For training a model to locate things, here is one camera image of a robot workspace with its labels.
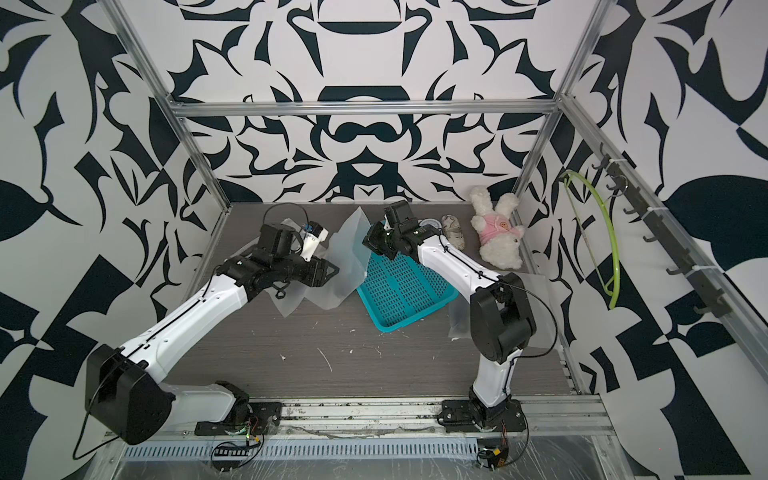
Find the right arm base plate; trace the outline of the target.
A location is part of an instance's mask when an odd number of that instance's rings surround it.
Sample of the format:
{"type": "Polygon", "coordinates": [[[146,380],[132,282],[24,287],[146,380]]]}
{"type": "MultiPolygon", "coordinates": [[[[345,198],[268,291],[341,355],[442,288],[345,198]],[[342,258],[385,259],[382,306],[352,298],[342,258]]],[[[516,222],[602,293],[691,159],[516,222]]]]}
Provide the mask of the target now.
{"type": "Polygon", "coordinates": [[[447,432],[523,432],[527,419],[518,400],[507,398],[494,407],[477,399],[444,400],[436,416],[447,432]]]}

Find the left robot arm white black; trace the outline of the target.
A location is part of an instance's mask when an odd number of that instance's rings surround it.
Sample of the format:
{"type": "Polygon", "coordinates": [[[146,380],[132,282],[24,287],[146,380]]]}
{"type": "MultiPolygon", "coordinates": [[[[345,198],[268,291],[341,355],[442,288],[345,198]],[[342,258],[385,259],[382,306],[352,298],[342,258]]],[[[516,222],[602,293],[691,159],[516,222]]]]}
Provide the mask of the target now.
{"type": "Polygon", "coordinates": [[[190,387],[165,379],[215,326],[262,292],[272,290],[282,298],[293,282],[325,286],[339,272],[315,254],[327,236],[314,221],[300,231],[262,225],[256,241],[217,266],[205,286],[162,321],[118,348],[102,345],[90,354],[87,413],[128,445],[178,424],[212,423],[222,429],[249,424],[248,397],[231,383],[190,387]]]}

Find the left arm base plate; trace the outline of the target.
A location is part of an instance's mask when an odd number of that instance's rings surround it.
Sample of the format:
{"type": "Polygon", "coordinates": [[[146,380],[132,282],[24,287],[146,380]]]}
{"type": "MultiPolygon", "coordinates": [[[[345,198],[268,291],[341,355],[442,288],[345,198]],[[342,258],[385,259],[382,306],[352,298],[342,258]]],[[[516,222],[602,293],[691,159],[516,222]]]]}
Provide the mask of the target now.
{"type": "Polygon", "coordinates": [[[282,419],[282,402],[259,401],[235,403],[230,412],[219,422],[198,422],[196,436],[255,436],[277,427],[282,419]]]}

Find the translucent zip-top bag bottom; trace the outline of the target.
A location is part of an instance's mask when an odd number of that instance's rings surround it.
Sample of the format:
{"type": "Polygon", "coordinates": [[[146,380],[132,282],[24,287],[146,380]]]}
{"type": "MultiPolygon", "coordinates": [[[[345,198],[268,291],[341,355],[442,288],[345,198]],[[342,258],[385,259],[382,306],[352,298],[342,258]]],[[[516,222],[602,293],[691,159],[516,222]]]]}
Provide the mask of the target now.
{"type": "Polygon", "coordinates": [[[323,310],[337,308],[364,282],[372,252],[362,244],[371,223],[361,207],[349,215],[328,243],[324,259],[339,272],[324,286],[309,288],[305,298],[323,310]]]}

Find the teal plastic basket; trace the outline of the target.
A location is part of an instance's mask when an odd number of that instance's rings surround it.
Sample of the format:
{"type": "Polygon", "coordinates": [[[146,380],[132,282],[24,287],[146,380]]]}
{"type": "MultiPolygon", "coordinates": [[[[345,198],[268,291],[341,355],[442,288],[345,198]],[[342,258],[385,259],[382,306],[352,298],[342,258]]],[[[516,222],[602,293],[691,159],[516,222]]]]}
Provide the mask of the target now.
{"type": "Polygon", "coordinates": [[[458,296],[457,290],[435,271],[401,254],[394,260],[372,254],[366,279],[357,292],[382,333],[420,321],[458,296]]]}

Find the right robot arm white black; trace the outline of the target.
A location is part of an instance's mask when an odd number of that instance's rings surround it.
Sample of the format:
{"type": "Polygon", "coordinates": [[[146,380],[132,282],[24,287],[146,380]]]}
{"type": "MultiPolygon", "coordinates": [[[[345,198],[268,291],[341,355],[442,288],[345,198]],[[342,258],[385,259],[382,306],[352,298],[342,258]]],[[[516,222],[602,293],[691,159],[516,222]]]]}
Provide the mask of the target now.
{"type": "Polygon", "coordinates": [[[520,277],[482,267],[437,228],[422,225],[405,201],[384,208],[384,220],[369,229],[363,245],[390,260],[411,258],[439,274],[468,302],[470,336],[481,355],[471,396],[486,409],[504,403],[515,364],[537,331],[520,277]]]}

